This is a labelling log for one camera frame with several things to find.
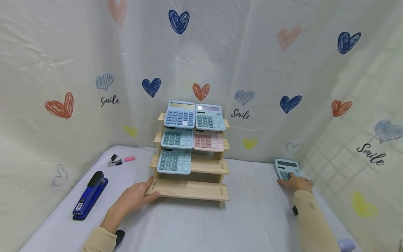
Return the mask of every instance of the wooden display stand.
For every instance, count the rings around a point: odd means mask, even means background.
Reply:
[[[224,151],[214,152],[213,157],[200,156],[192,153],[191,173],[189,175],[175,175],[157,172],[158,160],[161,153],[161,141],[164,132],[165,113],[161,113],[158,120],[162,123],[162,132],[155,137],[158,144],[158,154],[153,155],[150,168],[154,169],[154,181],[147,191],[147,195],[158,191],[161,197],[188,198],[200,200],[215,200],[222,208],[224,201],[229,201],[228,191],[222,183],[224,175],[229,174],[227,161],[223,160],[225,150],[229,150],[227,139],[223,139]]]

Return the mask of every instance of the light blue calculator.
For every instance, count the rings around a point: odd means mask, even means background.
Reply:
[[[190,174],[192,153],[190,150],[162,148],[158,161],[159,173],[188,175]]]
[[[166,127],[193,129],[195,127],[195,104],[169,101],[164,125]]]
[[[301,174],[302,172],[299,170],[299,165],[295,161],[276,159],[274,168],[276,169],[277,176],[285,181],[290,179],[290,172],[292,172],[295,176],[303,177]]]
[[[193,130],[165,127],[161,146],[190,150],[193,148]]]
[[[196,105],[196,129],[225,131],[224,118],[220,106],[209,104]]]

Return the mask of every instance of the purple object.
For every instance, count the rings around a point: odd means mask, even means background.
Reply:
[[[338,241],[340,251],[352,251],[355,249],[355,242],[352,239],[342,239]]]

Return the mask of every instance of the white table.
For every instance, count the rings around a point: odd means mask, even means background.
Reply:
[[[107,209],[135,182],[152,175],[148,168],[155,150],[114,146],[94,166],[32,235],[22,252],[80,251],[91,231],[100,225]],[[113,154],[135,161],[108,167]],[[281,188],[272,164],[228,159],[225,176],[230,201],[219,209],[217,202],[161,198],[127,216],[119,229],[126,232],[118,251],[161,252],[298,252],[296,216],[292,193]],[[73,221],[72,210],[96,171],[109,184],[84,221]],[[337,239],[351,238],[320,195],[314,192]],[[357,246],[354,252],[362,252]]]

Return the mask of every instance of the calculator display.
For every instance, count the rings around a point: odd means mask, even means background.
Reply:
[[[174,107],[174,108],[188,108],[188,109],[195,108],[195,106],[192,104],[183,104],[183,103],[176,103],[176,102],[170,102],[169,106]]]
[[[286,166],[292,166],[292,167],[297,167],[297,164],[295,164],[295,163],[288,163],[288,162],[283,162],[283,161],[277,161],[277,164],[279,164],[279,165],[286,165]]]
[[[217,108],[217,107],[197,106],[197,110],[220,111],[220,108]]]

